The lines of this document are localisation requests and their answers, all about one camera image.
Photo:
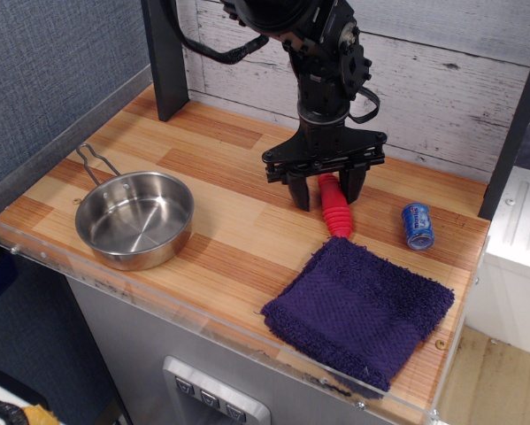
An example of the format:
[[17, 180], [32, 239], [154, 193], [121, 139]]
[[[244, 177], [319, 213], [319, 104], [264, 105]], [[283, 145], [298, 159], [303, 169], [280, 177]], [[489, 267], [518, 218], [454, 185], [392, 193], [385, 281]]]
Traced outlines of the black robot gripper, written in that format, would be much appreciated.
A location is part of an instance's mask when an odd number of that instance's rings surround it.
[[295, 206], [308, 212], [306, 177], [338, 172], [342, 193], [350, 205], [360, 195], [366, 172], [384, 162], [386, 141], [383, 132], [347, 127], [342, 120], [318, 124], [301, 119], [292, 137], [263, 153], [266, 178], [288, 183]]

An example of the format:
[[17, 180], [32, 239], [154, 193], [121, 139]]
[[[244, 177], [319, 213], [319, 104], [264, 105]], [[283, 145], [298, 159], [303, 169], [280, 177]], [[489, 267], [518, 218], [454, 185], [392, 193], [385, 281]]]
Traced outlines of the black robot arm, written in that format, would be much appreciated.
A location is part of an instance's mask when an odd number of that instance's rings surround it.
[[379, 98], [364, 84], [371, 60], [346, 1], [226, 1], [224, 10], [240, 25], [282, 44], [298, 86], [299, 128], [262, 160], [269, 182], [288, 186], [295, 205], [307, 211], [307, 178], [336, 172], [345, 200], [357, 200], [371, 166], [383, 163], [383, 132], [347, 127], [350, 104]]

